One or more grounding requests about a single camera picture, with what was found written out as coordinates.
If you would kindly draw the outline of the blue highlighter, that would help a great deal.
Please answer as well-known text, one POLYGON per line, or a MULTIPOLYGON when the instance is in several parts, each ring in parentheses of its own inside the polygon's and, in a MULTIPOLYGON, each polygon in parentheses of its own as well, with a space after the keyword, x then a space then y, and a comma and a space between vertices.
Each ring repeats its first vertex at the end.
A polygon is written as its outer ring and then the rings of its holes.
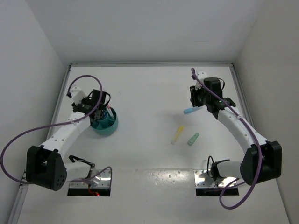
POLYGON ((201 108, 200 107, 191 107, 191 108, 187 108, 183 111, 184 114, 189 114, 189 113, 192 113, 192 112, 195 112, 195 111, 198 111, 200 110, 201 108))

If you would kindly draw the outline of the green highlighter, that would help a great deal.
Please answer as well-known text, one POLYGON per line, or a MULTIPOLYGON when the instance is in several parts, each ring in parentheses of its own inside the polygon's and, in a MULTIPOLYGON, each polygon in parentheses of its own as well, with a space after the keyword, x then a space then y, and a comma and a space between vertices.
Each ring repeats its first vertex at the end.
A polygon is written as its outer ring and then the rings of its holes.
POLYGON ((187 145, 192 146, 197 138, 199 137, 199 133, 195 133, 187 142, 187 145))

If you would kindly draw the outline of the red pen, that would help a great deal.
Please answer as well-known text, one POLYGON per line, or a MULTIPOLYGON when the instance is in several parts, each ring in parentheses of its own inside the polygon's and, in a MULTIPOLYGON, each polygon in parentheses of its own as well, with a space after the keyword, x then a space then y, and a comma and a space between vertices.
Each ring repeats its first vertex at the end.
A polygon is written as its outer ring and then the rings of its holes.
POLYGON ((114 115, 113 115, 113 112, 112 112, 111 107, 109 105, 107 106, 107 111, 108 111, 109 115, 113 118, 114 115))

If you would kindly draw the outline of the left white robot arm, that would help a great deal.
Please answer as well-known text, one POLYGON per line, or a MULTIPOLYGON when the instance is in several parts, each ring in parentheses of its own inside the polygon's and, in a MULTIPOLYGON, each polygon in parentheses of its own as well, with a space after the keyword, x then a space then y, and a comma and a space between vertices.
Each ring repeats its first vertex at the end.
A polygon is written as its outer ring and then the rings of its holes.
POLYGON ((65 125, 62 125, 40 146, 31 146, 27 151, 26 180, 53 191, 58 191, 66 182, 83 182, 95 186, 95 164, 70 155, 70 163, 64 158, 76 139, 87 128, 104 117, 111 95, 105 91, 93 90, 85 95, 79 87, 67 92, 73 100, 73 112, 65 125))

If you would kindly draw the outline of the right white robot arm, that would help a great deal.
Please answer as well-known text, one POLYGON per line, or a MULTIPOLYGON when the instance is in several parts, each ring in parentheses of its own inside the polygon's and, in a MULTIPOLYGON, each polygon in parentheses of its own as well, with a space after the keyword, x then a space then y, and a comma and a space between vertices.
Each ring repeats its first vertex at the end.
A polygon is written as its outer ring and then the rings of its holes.
POLYGON ((261 183, 281 176, 282 147, 260 135, 242 116, 235 102, 223 97, 219 78, 208 77, 190 87, 193 106, 207 110, 233 135, 244 151, 242 161, 225 159, 213 162, 210 169, 214 180, 228 176, 243 179, 246 184, 261 183))

